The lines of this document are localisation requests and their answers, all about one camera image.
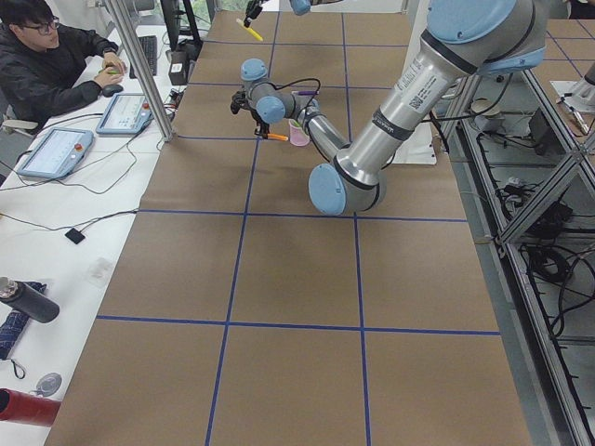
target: black bottle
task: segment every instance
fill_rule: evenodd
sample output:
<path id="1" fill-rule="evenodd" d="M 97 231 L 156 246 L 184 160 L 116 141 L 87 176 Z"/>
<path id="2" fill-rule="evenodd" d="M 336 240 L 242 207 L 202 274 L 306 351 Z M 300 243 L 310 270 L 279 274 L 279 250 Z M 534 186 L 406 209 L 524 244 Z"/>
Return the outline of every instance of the black bottle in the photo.
<path id="1" fill-rule="evenodd" d="M 39 322 L 50 322 L 60 307 L 25 282 L 0 277 L 0 302 L 17 309 Z"/>

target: light blue tablet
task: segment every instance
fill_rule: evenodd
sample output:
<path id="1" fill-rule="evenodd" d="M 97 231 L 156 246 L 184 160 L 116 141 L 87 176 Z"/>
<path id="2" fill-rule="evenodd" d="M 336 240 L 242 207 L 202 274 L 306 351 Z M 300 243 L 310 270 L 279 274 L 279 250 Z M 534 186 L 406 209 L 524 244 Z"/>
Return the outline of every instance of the light blue tablet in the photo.
<path id="1" fill-rule="evenodd" d="M 101 136 L 134 136 L 144 130 L 151 119 L 149 103 L 142 93 L 116 93 L 95 131 Z"/>
<path id="2" fill-rule="evenodd" d="M 23 177 L 58 179 L 69 175 L 93 144 L 93 132 L 54 128 L 33 149 L 17 170 Z"/>

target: black mouse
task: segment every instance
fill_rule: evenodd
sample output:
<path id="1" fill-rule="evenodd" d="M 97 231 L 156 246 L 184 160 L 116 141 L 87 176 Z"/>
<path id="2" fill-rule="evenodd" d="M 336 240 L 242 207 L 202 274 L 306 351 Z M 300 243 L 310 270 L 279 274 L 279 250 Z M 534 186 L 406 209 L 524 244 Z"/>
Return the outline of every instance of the black mouse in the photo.
<path id="1" fill-rule="evenodd" d="M 111 98 L 114 94 L 121 92 L 124 88 L 120 84 L 109 84 L 101 89 L 101 94 L 106 98 Z"/>

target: red tumbler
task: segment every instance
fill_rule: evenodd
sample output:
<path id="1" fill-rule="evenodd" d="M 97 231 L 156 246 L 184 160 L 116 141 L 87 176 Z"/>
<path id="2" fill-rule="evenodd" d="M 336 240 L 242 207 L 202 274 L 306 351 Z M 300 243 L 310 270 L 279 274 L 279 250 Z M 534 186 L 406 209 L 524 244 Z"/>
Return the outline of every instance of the red tumbler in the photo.
<path id="1" fill-rule="evenodd" d="M 52 426 L 61 402 L 0 388 L 0 421 Z"/>

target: black keyboard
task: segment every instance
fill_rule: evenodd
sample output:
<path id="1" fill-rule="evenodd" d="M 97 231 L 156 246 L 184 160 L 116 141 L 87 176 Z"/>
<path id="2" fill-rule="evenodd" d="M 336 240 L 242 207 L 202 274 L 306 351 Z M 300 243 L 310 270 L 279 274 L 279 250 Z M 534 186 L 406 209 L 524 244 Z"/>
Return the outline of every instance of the black keyboard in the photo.
<path id="1" fill-rule="evenodd" d="M 145 53 L 147 61 L 149 61 L 149 68 L 153 76 L 157 75 L 157 36 L 156 35 L 142 35 L 139 37 L 140 47 Z M 130 66 L 130 79 L 136 79 L 134 67 Z"/>

